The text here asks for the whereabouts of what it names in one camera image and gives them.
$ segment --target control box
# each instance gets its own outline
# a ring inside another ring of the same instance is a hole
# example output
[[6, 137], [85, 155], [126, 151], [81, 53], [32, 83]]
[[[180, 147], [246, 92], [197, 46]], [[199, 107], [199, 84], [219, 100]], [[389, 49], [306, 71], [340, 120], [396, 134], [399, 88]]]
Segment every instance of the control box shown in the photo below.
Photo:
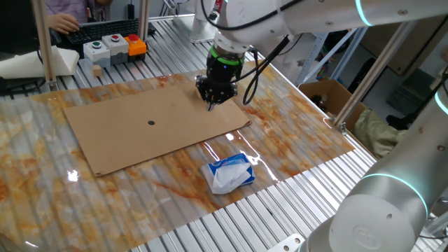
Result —
[[127, 62], [129, 43], [120, 34], [108, 35], [102, 38], [104, 45], [111, 51], [111, 65]]
[[85, 43], [84, 58], [102, 68], [111, 66], [111, 51], [101, 41]]
[[136, 34], [130, 34], [125, 40], [129, 43], [129, 62], [144, 60], [146, 44]]

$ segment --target hand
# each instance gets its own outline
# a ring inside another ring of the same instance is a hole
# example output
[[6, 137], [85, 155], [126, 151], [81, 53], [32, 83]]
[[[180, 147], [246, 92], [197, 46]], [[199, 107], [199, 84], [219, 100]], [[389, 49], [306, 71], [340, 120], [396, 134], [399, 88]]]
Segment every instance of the hand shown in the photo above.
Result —
[[79, 22], [72, 15], [59, 13], [56, 15], [49, 15], [47, 19], [48, 26], [54, 29], [56, 32], [69, 34], [69, 32], [79, 31]]

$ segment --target cardboard box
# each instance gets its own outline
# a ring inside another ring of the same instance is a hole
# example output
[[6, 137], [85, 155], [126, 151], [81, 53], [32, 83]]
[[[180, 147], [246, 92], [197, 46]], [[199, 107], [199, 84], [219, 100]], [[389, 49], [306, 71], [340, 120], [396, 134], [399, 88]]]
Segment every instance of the cardboard box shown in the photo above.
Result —
[[64, 109], [93, 173], [103, 176], [251, 123], [232, 100], [207, 111], [191, 84]]
[[[301, 84], [299, 86], [299, 90], [310, 99], [314, 95], [328, 95], [328, 100], [325, 103], [327, 108], [326, 112], [330, 112], [333, 115], [338, 115], [351, 97], [351, 93], [336, 80]], [[355, 127], [355, 123], [358, 120], [359, 115], [364, 110], [365, 106], [362, 103], [356, 107], [349, 119], [346, 121], [346, 128], [348, 130], [352, 130]]]

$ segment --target cardboard sheet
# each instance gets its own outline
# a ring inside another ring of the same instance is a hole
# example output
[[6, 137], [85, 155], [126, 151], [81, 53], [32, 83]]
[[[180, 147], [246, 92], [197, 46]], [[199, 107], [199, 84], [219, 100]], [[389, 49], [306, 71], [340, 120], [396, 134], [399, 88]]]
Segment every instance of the cardboard sheet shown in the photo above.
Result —
[[64, 112], [96, 176], [251, 123], [233, 101], [208, 112], [194, 85], [164, 87]]

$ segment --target orange button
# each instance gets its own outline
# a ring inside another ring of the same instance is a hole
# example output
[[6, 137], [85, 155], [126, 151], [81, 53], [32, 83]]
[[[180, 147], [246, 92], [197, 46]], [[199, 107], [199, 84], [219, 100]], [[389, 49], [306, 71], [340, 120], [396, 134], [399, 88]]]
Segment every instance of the orange button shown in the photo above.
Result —
[[130, 34], [125, 40], [129, 43], [129, 56], [146, 53], [146, 44], [137, 35]]

